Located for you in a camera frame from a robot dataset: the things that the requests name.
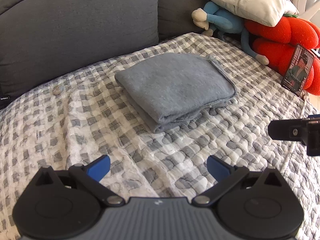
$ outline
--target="white logo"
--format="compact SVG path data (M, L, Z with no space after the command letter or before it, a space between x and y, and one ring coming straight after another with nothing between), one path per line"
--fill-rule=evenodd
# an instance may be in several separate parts
M155 204L156 204L157 206L161 205L162 203L163 203L162 200L157 200L157 201L155 201Z

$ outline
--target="blanket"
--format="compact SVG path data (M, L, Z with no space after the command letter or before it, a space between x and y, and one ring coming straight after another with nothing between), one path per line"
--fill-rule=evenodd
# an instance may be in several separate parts
M115 79L154 133L187 125L201 110L224 106L236 95L213 56L164 53L118 72Z
M87 164L102 154L111 170L101 183L130 196L193 198L215 180L209 155L231 165L280 170L304 209L298 240L320 239L320 161L297 142L268 136L271 120L316 114L308 98L280 86L281 76L231 40L189 33L158 46L97 62L24 94L0 111L0 239L18 232L12 208L42 165L55 170ZM154 134L117 85L116 72L162 53L214 55L239 91L224 108ZM55 86L64 90L52 93Z

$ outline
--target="stuffed toy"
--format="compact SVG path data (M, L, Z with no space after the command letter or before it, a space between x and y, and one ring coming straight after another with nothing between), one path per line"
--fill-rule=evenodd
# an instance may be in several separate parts
M299 43L306 49L320 48L320 30L313 23L295 17L282 17L275 27L267 27L251 20L245 20L245 28L260 36L252 48L256 53L265 55L269 67L284 76ZM313 95L320 95L320 60L315 56L304 89Z
M205 29L203 35L211 37L218 29L218 38L224 41L224 33L241 33L241 46L245 53L255 58L263 65L268 65L267 57L256 53L249 46L249 33L244 27L244 19L219 7L214 2L207 2L203 9L192 12L191 17L195 25Z

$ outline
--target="bed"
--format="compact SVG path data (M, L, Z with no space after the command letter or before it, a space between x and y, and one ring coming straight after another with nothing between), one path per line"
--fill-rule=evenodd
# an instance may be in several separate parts
M271 120L316 114L308 95L280 86L281 76L241 51L238 42L189 33L132 54L97 62L34 88L0 111L0 239L18 239L12 208L42 165L55 170L102 154L111 170L101 183L130 196L193 198L215 184L209 155L260 171L279 169L303 206L298 240L320 238L320 161L300 143L273 141ZM117 86L116 72L157 54L215 55L239 96L189 125L153 134ZM60 85L63 91L53 94Z

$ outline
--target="wooden floor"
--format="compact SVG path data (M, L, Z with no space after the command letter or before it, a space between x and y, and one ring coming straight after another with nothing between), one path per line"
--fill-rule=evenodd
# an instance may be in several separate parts
M320 109L320 96L314 96L309 94L309 98L310 98L310 103L313 104L313 106L316 109Z

